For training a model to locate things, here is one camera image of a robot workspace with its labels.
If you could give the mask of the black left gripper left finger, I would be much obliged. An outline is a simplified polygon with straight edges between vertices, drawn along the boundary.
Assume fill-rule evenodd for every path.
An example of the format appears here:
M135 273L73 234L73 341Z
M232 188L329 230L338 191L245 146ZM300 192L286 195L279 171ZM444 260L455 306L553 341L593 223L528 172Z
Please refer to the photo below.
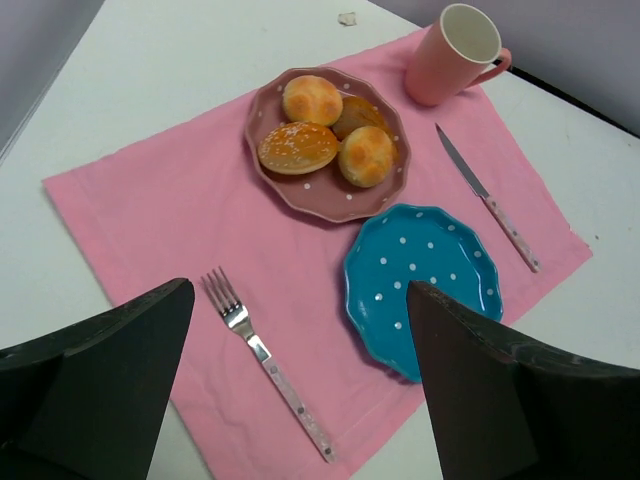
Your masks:
M2 478L146 478L194 301L176 278L3 349Z

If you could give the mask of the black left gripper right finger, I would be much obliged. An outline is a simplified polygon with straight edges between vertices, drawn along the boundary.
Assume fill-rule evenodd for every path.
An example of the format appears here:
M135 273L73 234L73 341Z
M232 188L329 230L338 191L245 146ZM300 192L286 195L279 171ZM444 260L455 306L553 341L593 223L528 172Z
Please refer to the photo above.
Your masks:
M433 285L407 291L447 479L635 479L639 373L558 349Z

